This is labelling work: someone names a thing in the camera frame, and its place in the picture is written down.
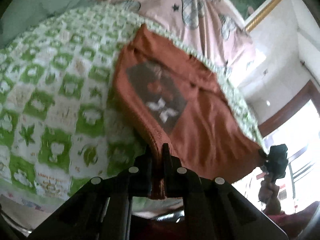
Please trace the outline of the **person's right hand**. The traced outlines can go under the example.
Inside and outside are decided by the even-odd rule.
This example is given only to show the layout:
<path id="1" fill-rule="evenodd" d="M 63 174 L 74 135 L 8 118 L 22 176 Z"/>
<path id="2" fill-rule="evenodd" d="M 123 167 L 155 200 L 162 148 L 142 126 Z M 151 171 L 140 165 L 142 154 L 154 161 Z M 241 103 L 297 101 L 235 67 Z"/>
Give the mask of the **person's right hand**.
<path id="1" fill-rule="evenodd" d="M 281 214 L 281 205 L 278 199 L 279 186 L 272 182 L 272 174 L 267 173 L 261 182 L 258 193 L 259 201 L 265 204 L 263 213 L 266 215 Z"/>

